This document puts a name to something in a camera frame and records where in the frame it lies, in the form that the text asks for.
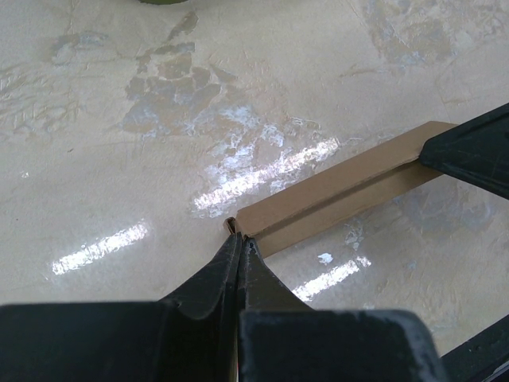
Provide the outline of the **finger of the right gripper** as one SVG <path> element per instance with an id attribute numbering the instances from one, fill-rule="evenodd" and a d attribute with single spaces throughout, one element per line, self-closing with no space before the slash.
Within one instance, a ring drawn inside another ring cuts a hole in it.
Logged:
<path id="1" fill-rule="evenodd" d="M 432 170 L 508 198 L 508 105 L 428 139 L 419 162 Z"/>

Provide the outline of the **brown cardboard paper box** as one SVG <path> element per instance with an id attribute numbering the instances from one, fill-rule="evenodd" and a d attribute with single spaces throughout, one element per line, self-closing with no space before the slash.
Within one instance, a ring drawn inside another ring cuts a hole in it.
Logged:
<path id="1" fill-rule="evenodd" d="M 439 177 L 418 161 L 427 140 L 451 130 L 430 121 L 300 181 L 226 219 L 268 257 Z"/>

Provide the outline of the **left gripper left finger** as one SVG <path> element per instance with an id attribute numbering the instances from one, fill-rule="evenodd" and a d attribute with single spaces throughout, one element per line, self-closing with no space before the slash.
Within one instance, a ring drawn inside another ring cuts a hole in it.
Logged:
<path id="1" fill-rule="evenodd" d="M 1 308 L 4 381 L 233 381 L 237 270 L 233 234 L 157 301 Z"/>

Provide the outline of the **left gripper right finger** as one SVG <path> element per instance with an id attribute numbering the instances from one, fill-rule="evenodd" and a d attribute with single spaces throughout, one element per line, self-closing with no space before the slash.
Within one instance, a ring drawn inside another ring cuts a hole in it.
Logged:
<path id="1" fill-rule="evenodd" d="M 406 310 L 313 310 L 265 265 L 239 265 L 241 381 L 446 381 L 429 330 Z"/>

